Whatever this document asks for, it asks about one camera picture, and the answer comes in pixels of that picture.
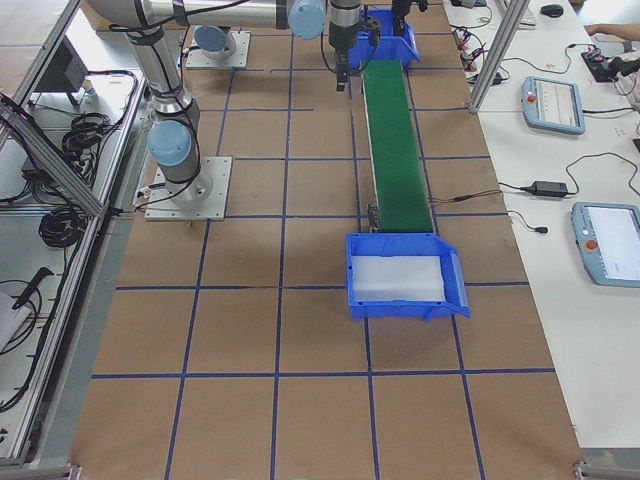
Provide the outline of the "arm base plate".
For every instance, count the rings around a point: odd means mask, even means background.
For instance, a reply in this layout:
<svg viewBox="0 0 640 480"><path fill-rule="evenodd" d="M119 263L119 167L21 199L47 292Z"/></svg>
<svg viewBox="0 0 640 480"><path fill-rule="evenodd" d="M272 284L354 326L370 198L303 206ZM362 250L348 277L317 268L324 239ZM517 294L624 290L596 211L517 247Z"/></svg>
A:
<svg viewBox="0 0 640 480"><path fill-rule="evenodd" d="M157 167L154 182L163 183L163 186L151 191L149 205L145 207L145 219L224 220L231 170L231 157L203 157L199 175L184 189L183 186L166 182L164 174Z"/></svg>
<svg viewBox="0 0 640 480"><path fill-rule="evenodd" d="M251 33L230 30L219 50L204 49L193 39L186 57L190 70L245 69L249 56Z"/></svg>

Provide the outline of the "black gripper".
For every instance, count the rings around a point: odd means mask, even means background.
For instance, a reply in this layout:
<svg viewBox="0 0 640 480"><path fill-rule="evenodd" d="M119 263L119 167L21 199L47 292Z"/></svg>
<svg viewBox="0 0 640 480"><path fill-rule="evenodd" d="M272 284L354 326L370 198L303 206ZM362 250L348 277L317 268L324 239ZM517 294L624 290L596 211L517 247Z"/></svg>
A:
<svg viewBox="0 0 640 480"><path fill-rule="evenodd" d="M329 44L335 49L336 90L338 92L343 92L348 83L348 51L357 42L360 5L359 0L329 1Z"/></svg>
<svg viewBox="0 0 640 480"><path fill-rule="evenodd" d="M393 0L391 4L392 27L394 36L404 36L408 27L406 17L411 7L416 5L420 12L428 9L427 0Z"/></svg>

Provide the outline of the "person hand at desk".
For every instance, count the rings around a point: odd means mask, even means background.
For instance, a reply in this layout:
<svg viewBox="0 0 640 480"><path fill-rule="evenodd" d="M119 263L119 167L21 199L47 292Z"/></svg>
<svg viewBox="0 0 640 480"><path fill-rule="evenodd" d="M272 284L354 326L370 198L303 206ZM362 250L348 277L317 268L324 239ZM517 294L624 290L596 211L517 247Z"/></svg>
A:
<svg viewBox="0 0 640 480"><path fill-rule="evenodd" d="M604 24L589 24L584 26L585 31L589 36L593 36L596 34L605 34L603 27Z"/></svg>

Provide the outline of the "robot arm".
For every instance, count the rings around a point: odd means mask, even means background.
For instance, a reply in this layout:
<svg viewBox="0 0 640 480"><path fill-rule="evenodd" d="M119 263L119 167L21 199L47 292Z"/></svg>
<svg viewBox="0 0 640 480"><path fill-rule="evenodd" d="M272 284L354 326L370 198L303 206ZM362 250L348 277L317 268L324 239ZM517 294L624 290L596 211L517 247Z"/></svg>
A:
<svg viewBox="0 0 640 480"><path fill-rule="evenodd" d="M327 31L335 51L339 91L353 75L349 51L357 35L379 31L379 23L365 16L359 1L91 1L89 5L110 22L111 31L127 36L159 117L176 118L192 127L199 119L197 102L165 42L167 24L289 30L305 40Z"/></svg>
<svg viewBox="0 0 640 480"><path fill-rule="evenodd" d="M359 1L218 1L189 6L197 46L227 57L236 50L233 27L288 30L303 40L328 33L336 56L358 66L375 60L418 60L415 36L406 20L412 1L367 10Z"/></svg>

